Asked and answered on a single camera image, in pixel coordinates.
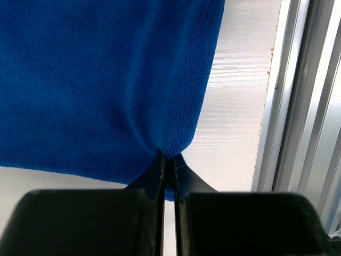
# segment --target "folded fabric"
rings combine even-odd
[[[191,142],[223,0],[0,0],[0,165],[128,184]]]

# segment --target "white wooden surface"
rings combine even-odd
[[[226,0],[216,56],[188,165],[217,190],[250,190],[280,0]],[[0,233],[16,202],[37,188],[122,188],[71,175],[0,168]],[[166,203],[164,255],[176,255]]]

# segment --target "terry cloth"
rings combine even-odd
[[[223,9],[223,0],[0,0],[0,165],[128,184],[159,150],[179,154]]]

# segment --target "black object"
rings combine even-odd
[[[166,185],[175,191],[179,256],[332,255],[332,245],[339,249],[304,197],[218,193],[181,155],[168,160],[160,153],[124,190],[28,193],[4,232],[0,256],[162,255]]]

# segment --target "towel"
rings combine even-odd
[[[0,6],[1,166],[129,184],[190,144],[223,0]]]

